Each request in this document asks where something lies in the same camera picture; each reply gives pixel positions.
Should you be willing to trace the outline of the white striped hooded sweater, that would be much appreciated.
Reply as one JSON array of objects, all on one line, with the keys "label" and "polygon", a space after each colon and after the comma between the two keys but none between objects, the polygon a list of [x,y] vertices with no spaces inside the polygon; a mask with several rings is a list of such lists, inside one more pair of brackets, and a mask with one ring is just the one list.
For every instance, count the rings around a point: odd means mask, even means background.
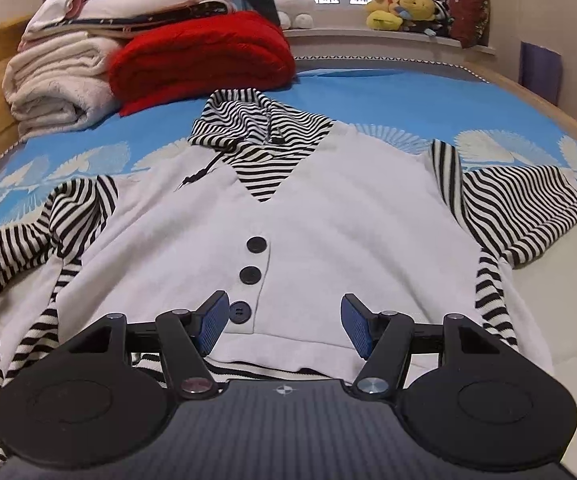
[{"label": "white striped hooded sweater", "polygon": [[255,89],[212,93],[151,169],[40,198],[0,229],[0,392],[98,318],[151,322],[219,290],[226,326],[206,364],[221,385],[356,380],[347,294],[417,322],[465,314],[546,368],[512,272],[577,224],[568,169],[464,168],[451,144],[408,153]]}]

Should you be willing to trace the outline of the stack of folded white clothes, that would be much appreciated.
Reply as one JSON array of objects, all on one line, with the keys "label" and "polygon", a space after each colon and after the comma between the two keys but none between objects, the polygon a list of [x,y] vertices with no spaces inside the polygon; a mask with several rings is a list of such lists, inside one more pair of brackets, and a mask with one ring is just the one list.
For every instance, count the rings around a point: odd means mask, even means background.
[{"label": "stack of folded white clothes", "polygon": [[197,11],[203,3],[215,3],[221,13],[236,10],[233,0],[46,0],[30,19],[17,50],[73,30],[88,30],[107,37],[130,37],[146,25],[177,21],[179,12]]}]

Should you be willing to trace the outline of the blue white patterned bedsheet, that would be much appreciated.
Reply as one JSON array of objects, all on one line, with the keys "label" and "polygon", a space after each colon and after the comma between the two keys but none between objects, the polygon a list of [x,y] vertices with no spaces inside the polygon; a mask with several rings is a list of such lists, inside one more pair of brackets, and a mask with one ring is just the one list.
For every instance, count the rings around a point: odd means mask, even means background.
[{"label": "blue white patterned bedsheet", "polygon": [[[577,132],[491,77],[440,64],[302,62],[286,104],[327,115],[411,154],[439,139],[466,169],[555,165],[577,180]],[[81,132],[40,136],[0,162],[0,228],[34,218],[49,192],[75,177],[140,174],[174,157],[202,100],[112,116]],[[549,343],[556,370],[577,386],[577,226],[538,262],[515,274]]]}]

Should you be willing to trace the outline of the red folded blanket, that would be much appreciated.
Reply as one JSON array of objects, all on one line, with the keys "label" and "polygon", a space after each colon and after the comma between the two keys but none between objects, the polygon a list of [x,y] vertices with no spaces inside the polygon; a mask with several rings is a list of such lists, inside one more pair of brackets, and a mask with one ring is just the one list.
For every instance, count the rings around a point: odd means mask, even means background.
[{"label": "red folded blanket", "polygon": [[290,84],[296,62],[282,29],[255,11],[158,27],[114,55],[108,82],[128,116],[221,89]]}]

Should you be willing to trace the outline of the cream folded blanket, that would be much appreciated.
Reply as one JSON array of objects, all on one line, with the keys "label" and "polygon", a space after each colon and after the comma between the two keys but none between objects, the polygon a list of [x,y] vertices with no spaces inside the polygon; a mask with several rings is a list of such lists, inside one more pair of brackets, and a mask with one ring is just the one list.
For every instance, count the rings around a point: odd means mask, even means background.
[{"label": "cream folded blanket", "polygon": [[10,59],[2,81],[22,140],[90,128],[118,110],[108,70],[116,40],[72,32]]}]

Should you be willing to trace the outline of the yellow plush toys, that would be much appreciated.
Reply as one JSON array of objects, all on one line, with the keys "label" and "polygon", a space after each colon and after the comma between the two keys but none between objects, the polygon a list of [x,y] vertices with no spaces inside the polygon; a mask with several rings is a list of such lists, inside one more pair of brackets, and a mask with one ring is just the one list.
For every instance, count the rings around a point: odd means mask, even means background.
[{"label": "yellow plush toys", "polygon": [[413,32],[448,37],[452,18],[448,6],[437,0],[369,0],[366,26],[382,32]]}]

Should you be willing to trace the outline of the white seal plush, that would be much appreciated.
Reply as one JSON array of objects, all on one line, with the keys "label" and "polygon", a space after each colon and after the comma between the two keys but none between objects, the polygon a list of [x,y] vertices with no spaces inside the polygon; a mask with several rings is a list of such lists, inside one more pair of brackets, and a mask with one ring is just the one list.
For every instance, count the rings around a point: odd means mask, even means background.
[{"label": "white seal plush", "polygon": [[288,29],[313,29],[314,0],[274,0],[280,26]]}]

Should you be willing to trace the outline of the purple box by wall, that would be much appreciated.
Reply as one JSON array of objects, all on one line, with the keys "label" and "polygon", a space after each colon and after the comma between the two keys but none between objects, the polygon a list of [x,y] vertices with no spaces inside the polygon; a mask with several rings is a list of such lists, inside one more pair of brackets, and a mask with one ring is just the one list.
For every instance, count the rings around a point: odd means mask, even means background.
[{"label": "purple box by wall", "polygon": [[561,55],[545,47],[522,42],[518,82],[551,104],[558,106],[564,65]]}]

